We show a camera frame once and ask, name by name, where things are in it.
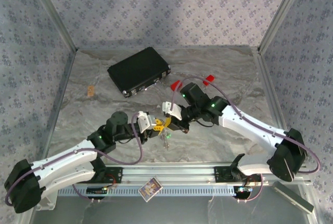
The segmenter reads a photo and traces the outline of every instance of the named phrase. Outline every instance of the patterned wallpaper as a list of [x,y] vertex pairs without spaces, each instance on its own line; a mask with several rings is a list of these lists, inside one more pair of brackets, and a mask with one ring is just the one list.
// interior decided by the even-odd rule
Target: patterned wallpaper
[[43,152],[73,55],[39,0],[1,0],[0,7],[0,223],[10,224],[3,184],[16,162]]
[[313,176],[333,223],[333,0],[296,0],[264,54],[286,122],[320,157]]
[[258,46],[281,0],[52,0],[78,48]]

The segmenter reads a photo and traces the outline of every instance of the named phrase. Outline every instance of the gray marble floor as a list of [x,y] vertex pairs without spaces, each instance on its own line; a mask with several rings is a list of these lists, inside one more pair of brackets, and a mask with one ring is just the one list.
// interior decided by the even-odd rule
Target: gray marble floor
[[[156,50],[170,64],[171,74],[149,90],[130,98],[124,98],[118,91],[107,69],[139,49],[78,51],[50,143],[49,155],[82,141],[105,124],[117,110],[126,112],[129,118],[139,110],[163,117],[161,105],[162,102],[171,100],[170,85],[191,75],[214,75],[215,83],[241,110],[273,124],[252,49],[215,47]],[[204,87],[201,81],[195,82]],[[93,97],[87,96],[89,85],[95,86]],[[209,96],[219,94],[211,86],[205,88],[205,92]],[[176,103],[186,106],[186,102],[179,95]],[[204,128],[193,123],[188,134],[179,131],[171,134],[168,149],[159,137],[150,139],[143,146],[143,162],[232,161],[239,153],[262,152],[259,146],[248,139],[218,126]],[[116,150],[110,153],[110,156],[127,162],[137,160],[139,150],[136,141],[117,144]]]

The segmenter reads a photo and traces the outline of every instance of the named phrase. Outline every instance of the red block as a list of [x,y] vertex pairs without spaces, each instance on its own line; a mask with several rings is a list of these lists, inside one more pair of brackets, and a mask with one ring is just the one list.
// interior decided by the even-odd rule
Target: red block
[[180,80],[176,81],[175,83],[173,83],[170,88],[172,89],[172,91],[175,91],[178,83],[180,83]]
[[[209,76],[206,77],[206,80],[208,80],[208,81],[210,81],[210,82],[214,81],[214,79],[215,79],[215,77],[212,76],[211,74],[210,74]],[[209,83],[206,82],[206,81],[203,81],[203,83],[204,83],[205,86],[209,85]]]

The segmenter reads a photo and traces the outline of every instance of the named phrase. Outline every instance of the yellow object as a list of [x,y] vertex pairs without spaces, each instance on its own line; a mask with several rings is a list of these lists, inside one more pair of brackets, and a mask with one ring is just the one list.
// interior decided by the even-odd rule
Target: yellow object
[[94,86],[88,86],[88,97],[92,97],[95,94],[95,87]]
[[168,117],[165,122],[161,121],[160,119],[156,119],[156,126],[153,127],[155,131],[160,131],[158,134],[160,135],[164,128],[167,128],[171,123],[171,117]]

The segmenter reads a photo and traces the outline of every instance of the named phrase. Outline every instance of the small card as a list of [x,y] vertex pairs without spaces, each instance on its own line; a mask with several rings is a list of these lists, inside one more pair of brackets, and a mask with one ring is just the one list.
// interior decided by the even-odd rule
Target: small card
[[94,86],[88,86],[88,97],[92,97],[95,94],[95,87]]
[[139,194],[143,199],[148,202],[153,198],[158,192],[162,190],[162,185],[158,182],[156,178],[150,179],[142,188],[139,189]]

